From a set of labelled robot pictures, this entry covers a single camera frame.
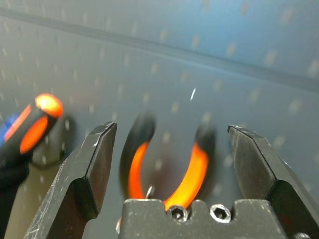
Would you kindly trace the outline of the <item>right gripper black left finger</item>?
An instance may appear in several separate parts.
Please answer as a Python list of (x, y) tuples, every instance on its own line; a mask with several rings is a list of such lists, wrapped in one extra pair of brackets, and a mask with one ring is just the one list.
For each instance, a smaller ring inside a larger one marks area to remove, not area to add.
[(60, 166), (33, 218), (26, 239), (80, 239), (100, 214), (117, 131), (114, 121), (96, 126)]

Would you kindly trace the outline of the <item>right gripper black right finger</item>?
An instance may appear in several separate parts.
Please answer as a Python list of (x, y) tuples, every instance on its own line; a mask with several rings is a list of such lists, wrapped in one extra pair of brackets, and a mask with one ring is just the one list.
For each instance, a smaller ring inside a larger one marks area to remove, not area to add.
[(238, 125), (227, 132), (236, 178), (246, 199), (267, 200), (290, 239), (319, 237), (319, 206), (268, 140)]

